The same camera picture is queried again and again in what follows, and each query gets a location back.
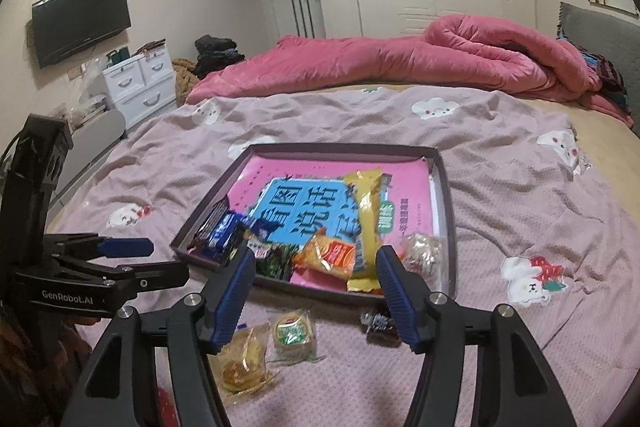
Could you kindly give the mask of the Snickers bar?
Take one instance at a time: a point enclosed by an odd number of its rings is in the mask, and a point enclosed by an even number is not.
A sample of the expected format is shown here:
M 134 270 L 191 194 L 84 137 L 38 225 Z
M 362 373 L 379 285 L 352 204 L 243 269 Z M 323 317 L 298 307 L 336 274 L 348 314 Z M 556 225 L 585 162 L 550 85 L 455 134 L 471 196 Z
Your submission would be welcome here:
M 198 228 L 198 231 L 193 236 L 191 243 L 189 244 L 189 249 L 204 249 L 207 247 L 209 242 L 209 237 L 212 235 L 213 231 L 217 228 L 220 221 L 224 219 L 224 216 L 229 212 L 229 199 L 227 196 L 224 196 L 222 199 L 217 200 L 213 205 L 212 209 L 209 210 L 209 213 Z

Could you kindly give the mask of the blue foil snack packet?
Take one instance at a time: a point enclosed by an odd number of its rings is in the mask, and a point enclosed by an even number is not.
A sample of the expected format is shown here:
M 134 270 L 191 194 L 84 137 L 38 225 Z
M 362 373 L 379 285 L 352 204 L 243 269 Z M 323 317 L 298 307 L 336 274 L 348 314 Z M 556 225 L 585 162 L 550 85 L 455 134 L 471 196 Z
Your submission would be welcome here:
M 247 221 L 248 218 L 242 213 L 228 211 L 205 235 L 202 254 L 217 265 L 225 265 L 231 251 L 242 241 Z

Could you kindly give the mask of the clear bag crispy cake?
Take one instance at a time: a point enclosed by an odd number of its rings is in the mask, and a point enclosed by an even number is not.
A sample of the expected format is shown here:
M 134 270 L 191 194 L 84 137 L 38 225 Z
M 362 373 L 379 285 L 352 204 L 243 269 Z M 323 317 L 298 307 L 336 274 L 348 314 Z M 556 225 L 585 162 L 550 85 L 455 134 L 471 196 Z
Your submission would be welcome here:
M 242 327 L 218 355 L 207 357 L 224 405 L 239 403 L 277 384 L 279 373 L 267 366 L 269 335 L 268 324 Z

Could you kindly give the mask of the small dark candy packet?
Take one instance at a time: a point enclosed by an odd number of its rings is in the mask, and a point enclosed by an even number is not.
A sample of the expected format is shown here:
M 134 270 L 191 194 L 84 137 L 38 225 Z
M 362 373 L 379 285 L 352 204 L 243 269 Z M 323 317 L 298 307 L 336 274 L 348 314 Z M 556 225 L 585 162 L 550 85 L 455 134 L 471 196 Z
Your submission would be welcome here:
M 401 344 L 396 323 L 386 308 L 362 311 L 360 326 L 367 343 L 390 348 L 397 348 Z

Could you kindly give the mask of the black green pea snack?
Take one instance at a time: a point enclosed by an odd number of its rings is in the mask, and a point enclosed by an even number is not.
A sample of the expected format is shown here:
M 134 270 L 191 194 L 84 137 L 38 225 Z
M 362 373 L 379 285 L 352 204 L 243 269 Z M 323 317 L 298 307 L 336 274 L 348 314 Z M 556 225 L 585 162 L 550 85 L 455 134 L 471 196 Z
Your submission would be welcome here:
M 247 247 L 254 253 L 258 275 L 277 281 L 291 280 L 293 259 L 299 252 L 298 245 L 248 241 Z

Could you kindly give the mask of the clear nut cake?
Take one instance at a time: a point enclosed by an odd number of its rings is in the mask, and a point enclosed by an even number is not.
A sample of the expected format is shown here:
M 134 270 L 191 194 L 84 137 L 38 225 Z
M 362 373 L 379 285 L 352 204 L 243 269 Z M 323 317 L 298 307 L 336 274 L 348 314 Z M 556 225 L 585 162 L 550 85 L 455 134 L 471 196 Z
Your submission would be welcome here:
M 444 262 L 444 246 L 438 237 L 412 233 L 401 241 L 400 260 L 406 270 L 419 274 L 428 285 L 437 285 Z

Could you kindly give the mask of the round green label pastry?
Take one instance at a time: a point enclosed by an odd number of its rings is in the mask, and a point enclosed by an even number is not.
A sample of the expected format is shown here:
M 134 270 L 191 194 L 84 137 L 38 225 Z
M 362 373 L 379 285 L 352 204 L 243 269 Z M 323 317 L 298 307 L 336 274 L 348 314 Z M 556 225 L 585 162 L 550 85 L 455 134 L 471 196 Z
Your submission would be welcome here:
M 316 321 L 309 309 L 272 309 L 268 311 L 273 351 L 270 361 L 280 365 L 316 363 L 318 355 Z

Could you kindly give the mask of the orange bread packet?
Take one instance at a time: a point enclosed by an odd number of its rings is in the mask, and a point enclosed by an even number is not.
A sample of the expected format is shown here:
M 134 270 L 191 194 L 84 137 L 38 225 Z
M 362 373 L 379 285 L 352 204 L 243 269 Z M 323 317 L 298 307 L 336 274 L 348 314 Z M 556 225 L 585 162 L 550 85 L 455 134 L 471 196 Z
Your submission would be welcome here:
M 348 281 L 355 268 L 356 245 L 326 234 L 318 229 L 294 256 L 296 268 L 311 269 Z

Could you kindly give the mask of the yellow long snack bar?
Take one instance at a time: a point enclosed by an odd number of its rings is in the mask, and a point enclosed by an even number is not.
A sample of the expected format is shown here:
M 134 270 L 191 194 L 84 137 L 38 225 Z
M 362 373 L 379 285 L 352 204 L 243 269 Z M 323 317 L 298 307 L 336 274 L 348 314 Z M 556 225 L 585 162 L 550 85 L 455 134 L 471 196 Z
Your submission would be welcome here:
M 347 281 L 347 290 L 352 293 L 370 293 L 381 288 L 376 276 L 375 259 L 381 246 L 378 215 L 382 179 L 380 168 L 357 170 L 346 174 L 344 178 L 357 204 L 359 220 L 354 269 Z

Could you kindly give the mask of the pink patterned bed sheet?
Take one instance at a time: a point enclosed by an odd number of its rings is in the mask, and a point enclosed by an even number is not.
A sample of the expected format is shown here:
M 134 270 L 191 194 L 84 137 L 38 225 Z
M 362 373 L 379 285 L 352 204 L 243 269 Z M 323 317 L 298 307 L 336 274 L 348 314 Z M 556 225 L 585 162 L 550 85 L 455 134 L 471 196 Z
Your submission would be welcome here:
M 224 170 L 254 144 L 436 147 L 458 246 L 457 302 L 510 303 L 544 351 L 578 426 L 603 426 L 639 370 L 639 230 L 562 113 L 500 92 L 416 87 L 210 98 L 147 122 L 113 150 L 56 231 L 146 236 L 155 260 Z M 403 254 L 441 237 L 426 158 L 390 174 L 381 237 Z M 401 426 L 422 357 L 368 343 L 357 307 L 256 288 L 242 320 L 311 308 L 320 362 L 282 367 L 274 386 L 229 404 L 233 426 Z

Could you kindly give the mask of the white drawer cabinet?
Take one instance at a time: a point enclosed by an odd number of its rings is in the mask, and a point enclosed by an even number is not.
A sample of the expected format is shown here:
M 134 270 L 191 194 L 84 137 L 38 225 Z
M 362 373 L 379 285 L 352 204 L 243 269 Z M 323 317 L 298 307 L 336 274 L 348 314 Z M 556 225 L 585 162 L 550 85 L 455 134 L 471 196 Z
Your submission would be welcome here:
M 129 131 L 175 102 L 175 78 L 168 47 L 163 42 L 107 67 L 91 81 L 88 91 L 91 95 L 104 95 L 107 108 L 124 116 Z

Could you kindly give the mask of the brown knitted fabric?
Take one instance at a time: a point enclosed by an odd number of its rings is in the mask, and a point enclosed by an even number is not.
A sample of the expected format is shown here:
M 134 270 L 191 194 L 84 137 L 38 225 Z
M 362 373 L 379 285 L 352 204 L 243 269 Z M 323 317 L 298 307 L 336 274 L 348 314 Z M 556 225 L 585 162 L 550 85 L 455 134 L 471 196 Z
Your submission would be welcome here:
M 196 63 L 188 58 L 175 58 L 171 61 L 171 65 L 175 72 L 176 104 L 183 106 L 186 103 L 186 97 L 200 82 L 200 78 L 195 74 Z

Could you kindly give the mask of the dark colourful clothes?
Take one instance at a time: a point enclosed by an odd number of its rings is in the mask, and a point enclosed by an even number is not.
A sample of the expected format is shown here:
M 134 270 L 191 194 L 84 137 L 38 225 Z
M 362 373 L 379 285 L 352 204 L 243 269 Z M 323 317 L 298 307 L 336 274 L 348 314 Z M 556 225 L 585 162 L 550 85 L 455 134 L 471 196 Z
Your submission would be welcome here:
M 617 106 L 626 117 L 631 117 L 628 93 L 623 75 L 614 64 L 601 54 L 592 53 L 581 46 L 578 48 L 587 65 L 601 81 L 600 95 Z

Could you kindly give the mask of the red pink quilt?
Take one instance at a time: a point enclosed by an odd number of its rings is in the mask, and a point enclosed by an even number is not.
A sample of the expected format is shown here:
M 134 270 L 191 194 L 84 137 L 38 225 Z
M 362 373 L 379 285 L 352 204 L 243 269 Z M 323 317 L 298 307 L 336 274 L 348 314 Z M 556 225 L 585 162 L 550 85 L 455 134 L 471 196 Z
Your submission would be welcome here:
M 441 16 L 422 34 L 408 37 L 285 36 L 266 53 L 210 72 L 186 96 L 186 103 L 375 81 L 575 102 L 627 127 L 634 124 L 627 109 L 605 96 L 603 80 L 569 41 L 504 18 L 466 14 Z

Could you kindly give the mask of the black wall television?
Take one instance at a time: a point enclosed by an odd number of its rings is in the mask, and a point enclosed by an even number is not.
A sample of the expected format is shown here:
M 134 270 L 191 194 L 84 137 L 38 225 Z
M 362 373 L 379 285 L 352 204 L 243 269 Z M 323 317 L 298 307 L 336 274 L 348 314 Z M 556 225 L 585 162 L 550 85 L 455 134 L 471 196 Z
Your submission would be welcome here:
M 128 0 L 40 0 L 32 38 L 40 68 L 63 62 L 131 26 Z

